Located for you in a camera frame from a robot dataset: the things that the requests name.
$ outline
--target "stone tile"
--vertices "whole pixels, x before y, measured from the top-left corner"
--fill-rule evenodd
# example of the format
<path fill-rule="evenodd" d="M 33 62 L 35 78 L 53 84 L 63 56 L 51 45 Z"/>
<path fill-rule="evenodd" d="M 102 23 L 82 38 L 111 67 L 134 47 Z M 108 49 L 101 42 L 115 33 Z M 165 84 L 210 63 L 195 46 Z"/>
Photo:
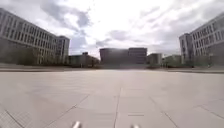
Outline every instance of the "stone tile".
<path fill-rule="evenodd" d="M 80 121 L 83 128 L 114 128 L 115 114 L 75 108 L 47 128 L 72 128 L 76 121 Z"/>
<path fill-rule="evenodd" d="M 115 128 L 131 128 L 132 125 L 141 128 L 176 128 L 162 113 L 118 113 Z"/>
<path fill-rule="evenodd" d="M 15 120 L 0 107 L 0 128 L 22 128 Z"/>
<path fill-rule="evenodd" d="M 209 104 L 203 105 L 203 108 L 209 110 L 210 112 L 214 112 L 215 114 L 224 118 L 224 101 L 223 100 L 210 102 Z"/>
<path fill-rule="evenodd" d="M 149 93 L 145 90 L 121 89 L 121 97 L 148 98 Z"/>
<path fill-rule="evenodd" d="M 77 108 L 83 108 L 100 113 L 115 113 L 118 97 L 94 96 L 90 95 Z"/>
<path fill-rule="evenodd" d="M 176 93 L 171 95 L 153 96 L 151 98 L 164 111 L 188 109 L 215 100 L 210 97 L 204 97 L 198 94 L 194 95 L 192 93 Z"/>
<path fill-rule="evenodd" d="M 170 111 L 168 115 L 179 128 L 223 128 L 224 120 L 200 108 Z"/>
<path fill-rule="evenodd" d="M 2 105 L 24 128 L 43 128 L 69 109 L 32 94 L 15 95 Z"/>
<path fill-rule="evenodd" d="M 155 104 L 146 98 L 120 98 L 119 113 L 144 113 L 159 111 Z"/>
<path fill-rule="evenodd" d="M 71 90 L 43 90 L 35 92 L 34 94 L 69 108 L 76 106 L 88 96 L 88 94 L 72 92 Z"/>

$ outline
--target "paved ground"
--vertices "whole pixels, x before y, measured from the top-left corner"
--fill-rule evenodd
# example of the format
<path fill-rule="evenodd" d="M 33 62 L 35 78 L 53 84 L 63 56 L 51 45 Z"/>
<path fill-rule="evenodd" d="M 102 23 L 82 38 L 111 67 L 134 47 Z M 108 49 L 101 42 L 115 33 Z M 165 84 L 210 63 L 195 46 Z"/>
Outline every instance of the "paved ground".
<path fill-rule="evenodd" d="M 224 75 L 0 72 L 0 128 L 223 128 Z"/>

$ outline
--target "building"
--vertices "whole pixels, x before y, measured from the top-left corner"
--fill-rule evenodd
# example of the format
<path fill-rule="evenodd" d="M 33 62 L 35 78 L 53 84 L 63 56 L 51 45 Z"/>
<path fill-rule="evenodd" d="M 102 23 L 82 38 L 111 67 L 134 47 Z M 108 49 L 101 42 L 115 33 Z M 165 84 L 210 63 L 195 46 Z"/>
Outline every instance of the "building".
<path fill-rule="evenodd" d="M 95 67 L 100 63 L 99 59 L 88 55 L 87 52 L 82 55 L 71 55 L 68 58 L 69 65 L 76 68 Z"/>
<path fill-rule="evenodd" d="M 145 64 L 147 56 L 146 48 L 129 48 L 128 57 L 130 63 L 134 64 Z"/>
<path fill-rule="evenodd" d="M 150 67 L 160 67 L 162 65 L 162 54 L 161 53 L 152 53 L 147 56 L 147 64 Z"/>
<path fill-rule="evenodd" d="M 68 38 L 51 34 L 2 8 L 0 38 L 14 43 L 8 50 L 22 45 L 37 51 L 36 64 L 64 63 L 68 56 Z"/>
<path fill-rule="evenodd" d="M 146 48 L 100 49 L 100 58 L 102 64 L 145 64 L 146 56 Z"/>
<path fill-rule="evenodd" d="M 125 64 L 128 63 L 128 50 L 116 48 L 100 49 L 102 64 Z"/>
<path fill-rule="evenodd" d="M 181 64 L 181 55 L 171 55 L 164 57 L 162 60 L 162 66 L 167 68 L 180 68 Z"/>
<path fill-rule="evenodd" d="M 224 59 L 224 50 L 219 50 L 219 45 L 224 43 L 224 13 L 194 31 L 180 36 L 179 39 L 182 63 L 190 61 L 194 65 L 216 65 L 215 59 Z"/>

